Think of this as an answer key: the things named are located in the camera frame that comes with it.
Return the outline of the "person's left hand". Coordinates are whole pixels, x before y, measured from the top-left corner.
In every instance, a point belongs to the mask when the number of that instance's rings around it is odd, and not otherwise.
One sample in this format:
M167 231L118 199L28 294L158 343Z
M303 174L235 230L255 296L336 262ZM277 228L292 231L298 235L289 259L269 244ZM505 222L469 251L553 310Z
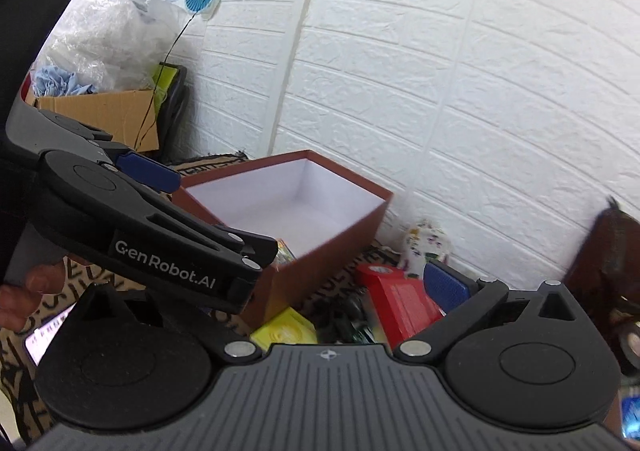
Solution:
M66 279L63 261L55 265L39 265L27 272L25 284L3 284L0 296L2 329L21 332L27 319L38 309L44 295L62 291Z

